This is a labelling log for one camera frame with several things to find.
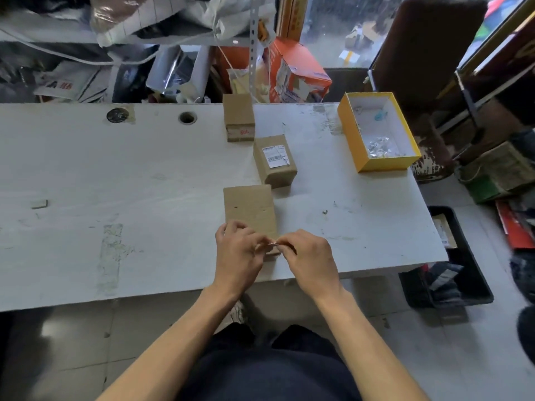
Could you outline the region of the person's left hand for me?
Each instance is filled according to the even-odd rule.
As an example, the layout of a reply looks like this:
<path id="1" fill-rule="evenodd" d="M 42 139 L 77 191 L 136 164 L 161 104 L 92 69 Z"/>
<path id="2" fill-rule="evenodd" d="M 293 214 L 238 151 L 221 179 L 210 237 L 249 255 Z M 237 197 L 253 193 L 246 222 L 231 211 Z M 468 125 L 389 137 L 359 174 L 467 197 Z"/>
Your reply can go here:
<path id="1" fill-rule="evenodd" d="M 255 282 L 264 256 L 216 256 L 212 286 L 221 295 L 238 300 Z"/>

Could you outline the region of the person's left forearm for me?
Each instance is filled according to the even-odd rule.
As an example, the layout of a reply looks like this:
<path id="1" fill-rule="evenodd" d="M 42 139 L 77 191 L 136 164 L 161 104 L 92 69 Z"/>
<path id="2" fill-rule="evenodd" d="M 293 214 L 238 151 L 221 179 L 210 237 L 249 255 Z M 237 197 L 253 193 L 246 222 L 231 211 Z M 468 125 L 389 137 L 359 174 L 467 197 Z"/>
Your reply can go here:
<path id="1" fill-rule="evenodd" d="M 173 401 L 242 293 L 213 283 L 96 401 Z"/>

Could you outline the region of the person's right forearm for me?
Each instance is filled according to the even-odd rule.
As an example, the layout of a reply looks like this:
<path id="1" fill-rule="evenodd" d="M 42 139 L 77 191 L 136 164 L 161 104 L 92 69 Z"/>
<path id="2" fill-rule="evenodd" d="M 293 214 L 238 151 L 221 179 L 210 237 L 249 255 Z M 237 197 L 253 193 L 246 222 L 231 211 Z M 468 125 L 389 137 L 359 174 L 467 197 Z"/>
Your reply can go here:
<path id="1" fill-rule="evenodd" d="M 336 339 L 363 401 L 431 401 L 347 290 L 338 285 L 311 298 Z"/>

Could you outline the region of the plain brown cardboard box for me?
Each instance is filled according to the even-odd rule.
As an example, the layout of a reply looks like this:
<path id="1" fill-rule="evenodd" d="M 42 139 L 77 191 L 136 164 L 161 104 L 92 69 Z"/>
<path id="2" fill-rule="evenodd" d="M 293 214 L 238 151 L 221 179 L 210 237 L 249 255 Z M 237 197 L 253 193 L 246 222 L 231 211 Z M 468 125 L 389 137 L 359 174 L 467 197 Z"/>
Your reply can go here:
<path id="1" fill-rule="evenodd" d="M 255 232 L 279 238 L 271 186 L 268 184 L 223 189 L 225 222 L 239 221 Z"/>

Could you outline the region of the white-labelled brown cardboard box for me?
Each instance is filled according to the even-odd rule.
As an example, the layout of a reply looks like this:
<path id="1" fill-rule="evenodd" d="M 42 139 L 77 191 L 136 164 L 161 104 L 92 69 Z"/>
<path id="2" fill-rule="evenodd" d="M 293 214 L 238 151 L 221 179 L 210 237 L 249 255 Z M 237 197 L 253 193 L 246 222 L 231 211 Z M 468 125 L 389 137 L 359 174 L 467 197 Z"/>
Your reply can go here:
<path id="1" fill-rule="evenodd" d="M 261 183 L 272 189 L 291 186 L 298 173 L 285 135 L 255 138 L 253 158 Z"/>

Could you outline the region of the person's shoe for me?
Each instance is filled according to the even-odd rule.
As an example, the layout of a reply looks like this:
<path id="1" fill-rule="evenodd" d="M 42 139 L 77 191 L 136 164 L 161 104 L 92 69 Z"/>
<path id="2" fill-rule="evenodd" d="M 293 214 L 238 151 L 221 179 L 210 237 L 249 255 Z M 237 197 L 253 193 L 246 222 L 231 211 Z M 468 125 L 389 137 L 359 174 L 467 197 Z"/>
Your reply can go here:
<path id="1" fill-rule="evenodd" d="M 229 312 L 231 323 L 246 324 L 248 322 L 244 304 L 237 301 Z"/>

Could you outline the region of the red-printed brown cardboard box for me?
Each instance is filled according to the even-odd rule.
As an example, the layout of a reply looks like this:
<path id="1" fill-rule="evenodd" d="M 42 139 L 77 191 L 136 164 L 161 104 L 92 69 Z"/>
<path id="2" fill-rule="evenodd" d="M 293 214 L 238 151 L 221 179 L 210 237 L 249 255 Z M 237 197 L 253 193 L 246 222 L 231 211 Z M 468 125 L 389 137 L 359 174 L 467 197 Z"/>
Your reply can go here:
<path id="1" fill-rule="evenodd" d="M 251 94 L 224 94 L 222 103 L 227 142 L 254 141 L 256 122 Z"/>

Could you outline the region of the person's dark shorts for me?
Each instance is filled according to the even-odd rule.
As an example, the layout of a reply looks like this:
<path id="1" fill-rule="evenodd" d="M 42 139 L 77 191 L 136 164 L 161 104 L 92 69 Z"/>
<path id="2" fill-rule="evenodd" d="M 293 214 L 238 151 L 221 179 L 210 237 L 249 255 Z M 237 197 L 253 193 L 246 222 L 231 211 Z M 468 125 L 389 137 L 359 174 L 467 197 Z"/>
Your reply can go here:
<path id="1" fill-rule="evenodd" d="M 292 324 L 255 340 L 244 323 L 214 334 L 176 401 L 363 401 L 329 339 Z"/>

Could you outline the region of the yellow open box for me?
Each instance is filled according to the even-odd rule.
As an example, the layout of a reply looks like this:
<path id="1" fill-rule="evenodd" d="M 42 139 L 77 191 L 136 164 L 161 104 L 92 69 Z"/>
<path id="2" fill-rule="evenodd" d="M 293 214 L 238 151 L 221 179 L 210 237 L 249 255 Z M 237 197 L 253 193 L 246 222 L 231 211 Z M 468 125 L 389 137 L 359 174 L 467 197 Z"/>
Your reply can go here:
<path id="1" fill-rule="evenodd" d="M 388 117 L 378 122 L 374 116 L 380 109 L 387 110 Z M 338 104 L 337 113 L 358 173 L 406 170 L 422 157 L 393 93 L 345 93 Z M 393 139 L 403 156 L 369 158 L 367 143 L 380 136 Z"/>

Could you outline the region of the pile of small silver parts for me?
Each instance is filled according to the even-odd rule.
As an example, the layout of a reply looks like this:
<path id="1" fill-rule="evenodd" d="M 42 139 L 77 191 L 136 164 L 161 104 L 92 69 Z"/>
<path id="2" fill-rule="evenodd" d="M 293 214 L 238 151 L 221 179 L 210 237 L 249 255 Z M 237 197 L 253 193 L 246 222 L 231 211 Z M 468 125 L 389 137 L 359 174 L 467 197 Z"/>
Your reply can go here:
<path id="1" fill-rule="evenodd" d="M 371 159 L 384 159 L 403 156 L 397 143 L 386 136 L 375 137 L 367 143 L 368 157 Z"/>

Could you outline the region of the orange cardboard box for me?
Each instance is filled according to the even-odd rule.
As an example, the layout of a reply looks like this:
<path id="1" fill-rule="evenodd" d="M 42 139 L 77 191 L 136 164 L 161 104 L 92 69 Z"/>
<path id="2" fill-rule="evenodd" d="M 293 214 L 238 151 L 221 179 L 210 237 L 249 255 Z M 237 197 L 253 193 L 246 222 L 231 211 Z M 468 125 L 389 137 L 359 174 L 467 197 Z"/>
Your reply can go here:
<path id="1" fill-rule="evenodd" d="M 310 51 L 286 38 L 269 45 L 268 71 L 271 103 L 322 102 L 332 84 Z"/>

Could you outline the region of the black plastic floor tray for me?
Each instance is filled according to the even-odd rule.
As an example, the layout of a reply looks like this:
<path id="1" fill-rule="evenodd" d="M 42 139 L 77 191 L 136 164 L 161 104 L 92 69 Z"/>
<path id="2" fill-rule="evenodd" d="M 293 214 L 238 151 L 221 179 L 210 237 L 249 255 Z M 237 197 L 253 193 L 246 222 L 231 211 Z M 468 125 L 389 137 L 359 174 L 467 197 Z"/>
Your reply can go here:
<path id="1" fill-rule="evenodd" d="M 455 212 L 446 206 L 429 206 L 439 234 L 446 241 L 448 259 L 400 273 L 408 305 L 414 309 L 450 309 L 492 303 L 493 293 L 481 272 Z"/>

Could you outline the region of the red flat package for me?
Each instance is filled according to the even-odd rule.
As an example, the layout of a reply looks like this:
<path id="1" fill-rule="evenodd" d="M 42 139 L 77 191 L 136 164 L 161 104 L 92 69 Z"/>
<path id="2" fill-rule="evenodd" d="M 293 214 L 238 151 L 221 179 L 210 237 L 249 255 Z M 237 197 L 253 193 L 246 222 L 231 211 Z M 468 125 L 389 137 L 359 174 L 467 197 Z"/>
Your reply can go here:
<path id="1" fill-rule="evenodd" d="M 520 215 L 506 200 L 496 200 L 495 207 L 510 248 L 514 251 L 535 251 L 535 237 L 521 224 Z"/>

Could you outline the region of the dark brown chair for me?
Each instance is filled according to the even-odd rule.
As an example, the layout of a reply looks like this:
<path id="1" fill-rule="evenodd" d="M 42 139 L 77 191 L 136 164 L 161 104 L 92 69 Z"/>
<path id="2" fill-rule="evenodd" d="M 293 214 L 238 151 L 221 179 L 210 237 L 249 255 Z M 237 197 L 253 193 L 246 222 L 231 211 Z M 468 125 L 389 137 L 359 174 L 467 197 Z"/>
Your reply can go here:
<path id="1" fill-rule="evenodd" d="M 431 115 L 486 12 L 487 0 L 402 0 L 371 66 L 376 90 L 394 94 L 422 155 L 411 166 L 418 184 L 456 167 Z"/>

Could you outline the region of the perforated metal shelf post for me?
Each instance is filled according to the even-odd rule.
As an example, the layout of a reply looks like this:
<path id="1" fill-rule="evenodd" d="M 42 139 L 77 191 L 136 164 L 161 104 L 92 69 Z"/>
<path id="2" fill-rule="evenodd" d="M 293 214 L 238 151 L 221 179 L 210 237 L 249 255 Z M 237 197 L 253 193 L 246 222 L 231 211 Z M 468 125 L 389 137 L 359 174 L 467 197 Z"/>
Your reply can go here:
<path id="1" fill-rule="evenodd" d="M 249 76 L 249 93 L 254 103 L 260 103 L 257 99 L 256 88 L 256 66 L 257 66 L 257 50 L 258 50 L 258 21 L 259 8 L 261 0 L 250 0 L 250 16 L 249 16 L 249 61 L 248 61 L 248 76 Z"/>

